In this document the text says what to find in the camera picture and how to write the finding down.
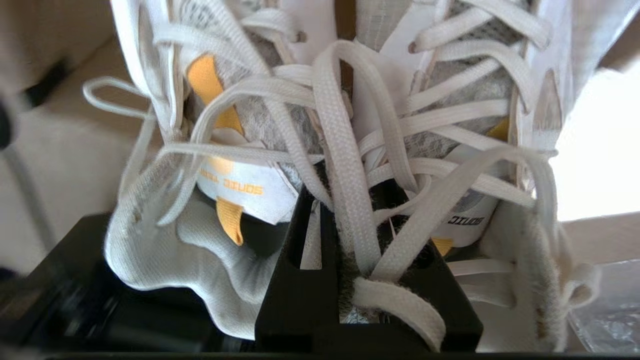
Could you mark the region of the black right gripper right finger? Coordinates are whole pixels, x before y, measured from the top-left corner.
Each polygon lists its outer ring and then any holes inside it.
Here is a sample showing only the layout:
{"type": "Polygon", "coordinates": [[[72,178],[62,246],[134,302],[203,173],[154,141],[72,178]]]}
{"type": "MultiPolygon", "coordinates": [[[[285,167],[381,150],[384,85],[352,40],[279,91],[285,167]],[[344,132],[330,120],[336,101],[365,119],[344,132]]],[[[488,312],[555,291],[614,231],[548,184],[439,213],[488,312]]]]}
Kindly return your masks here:
{"type": "Polygon", "coordinates": [[[352,325],[365,353],[475,353],[483,325],[427,234],[410,265],[392,278],[357,276],[352,305],[366,323],[352,325]]]}

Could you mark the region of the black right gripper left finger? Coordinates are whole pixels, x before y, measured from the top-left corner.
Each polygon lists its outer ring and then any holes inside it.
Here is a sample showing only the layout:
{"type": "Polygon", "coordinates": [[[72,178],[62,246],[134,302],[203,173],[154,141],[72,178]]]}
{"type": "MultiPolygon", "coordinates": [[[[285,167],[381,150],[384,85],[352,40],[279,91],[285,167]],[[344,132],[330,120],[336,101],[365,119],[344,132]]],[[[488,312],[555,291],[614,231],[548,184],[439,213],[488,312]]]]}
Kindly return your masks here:
{"type": "Polygon", "coordinates": [[[334,216],[320,207],[321,269],[301,269],[313,196],[302,189],[254,327],[264,352],[339,352],[348,330],[339,322],[341,260],[334,216]]]}

